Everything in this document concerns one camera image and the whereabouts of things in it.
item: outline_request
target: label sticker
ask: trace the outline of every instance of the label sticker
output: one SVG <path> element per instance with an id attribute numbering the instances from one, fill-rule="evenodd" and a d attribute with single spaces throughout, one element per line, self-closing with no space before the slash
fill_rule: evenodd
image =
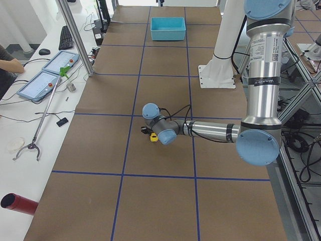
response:
<path id="1" fill-rule="evenodd" d="M 282 37 L 266 38 L 265 62 L 281 62 Z"/>
<path id="2" fill-rule="evenodd" d="M 251 42 L 250 63 L 254 61 L 265 60 L 266 38 L 258 39 Z"/>

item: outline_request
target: teal plastic bin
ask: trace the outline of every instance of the teal plastic bin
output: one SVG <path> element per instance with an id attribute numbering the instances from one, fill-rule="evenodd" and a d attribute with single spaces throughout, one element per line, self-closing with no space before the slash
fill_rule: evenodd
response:
<path id="1" fill-rule="evenodd" d="M 181 17 L 151 18 L 150 32 L 152 40 L 184 40 L 185 20 Z"/>

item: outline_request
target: blue joint cap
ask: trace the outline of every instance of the blue joint cap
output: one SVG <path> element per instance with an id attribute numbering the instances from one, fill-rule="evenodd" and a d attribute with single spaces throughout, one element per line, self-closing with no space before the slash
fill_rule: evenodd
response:
<path id="1" fill-rule="evenodd" d="M 290 28 L 289 31 L 287 31 L 287 32 L 284 34 L 284 37 L 285 37 L 285 38 L 290 37 L 290 36 L 293 34 L 293 32 L 294 32 L 294 28 L 295 28 L 295 27 Z"/>
<path id="2" fill-rule="evenodd" d="M 163 145 L 168 145 L 176 139 L 177 135 L 174 130 L 167 129 L 167 130 L 161 131 L 157 136 Z"/>
<path id="3" fill-rule="evenodd" d="M 271 18 L 284 10 L 292 0 L 245 0 L 244 12 L 254 20 Z"/>
<path id="4" fill-rule="evenodd" d="M 142 108 L 142 116 L 145 119 L 154 119 L 159 115 L 159 108 L 154 103 L 148 103 Z"/>
<path id="5" fill-rule="evenodd" d="M 236 150 L 244 161 L 255 166 L 268 165 L 279 155 L 276 139 L 257 129 L 243 131 L 237 138 Z"/>

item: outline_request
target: black electronic device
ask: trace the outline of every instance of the black electronic device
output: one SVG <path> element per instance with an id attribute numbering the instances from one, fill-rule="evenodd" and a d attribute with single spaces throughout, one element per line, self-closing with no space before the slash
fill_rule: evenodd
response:
<path id="1" fill-rule="evenodd" d="M 110 24 L 110 15 L 108 12 L 106 0 L 96 0 L 96 11 L 99 17 L 98 21 L 95 21 L 95 27 L 100 29 L 100 32 L 106 33 L 108 25 Z"/>
<path id="2" fill-rule="evenodd" d="M 74 47 L 74 41 L 72 40 L 71 33 L 67 26 L 63 26 L 60 33 L 59 50 L 70 49 Z"/>
<path id="3" fill-rule="evenodd" d="M 62 118 L 61 120 L 57 121 L 57 125 L 59 127 L 62 127 L 65 123 L 68 123 L 68 119 L 67 118 Z"/>
<path id="4" fill-rule="evenodd" d="M 95 27 L 92 29 L 92 32 L 94 34 L 96 44 L 100 46 L 103 41 L 104 34 L 107 32 L 110 24 L 110 15 L 106 0 L 96 0 L 95 7 L 99 19 L 94 21 Z"/>
<path id="5" fill-rule="evenodd" d="M 48 55 L 50 54 L 50 50 L 49 49 L 41 49 L 39 50 L 39 55 Z"/>

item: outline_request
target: tablet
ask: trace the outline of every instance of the tablet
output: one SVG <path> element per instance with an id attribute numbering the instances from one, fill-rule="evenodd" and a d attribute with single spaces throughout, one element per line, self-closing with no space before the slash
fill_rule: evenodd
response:
<path id="1" fill-rule="evenodd" d="M 43 68 L 42 70 L 54 74 L 60 74 L 61 67 L 72 67 L 79 59 L 79 54 L 66 50 L 60 50 Z"/>
<path id="2" fill-rule="evenodd" d="M 59 79 L 59 75 L 41 71 L 24 85 L 17 94 L 23 98 L 39 101 L 51 92 Z"/>

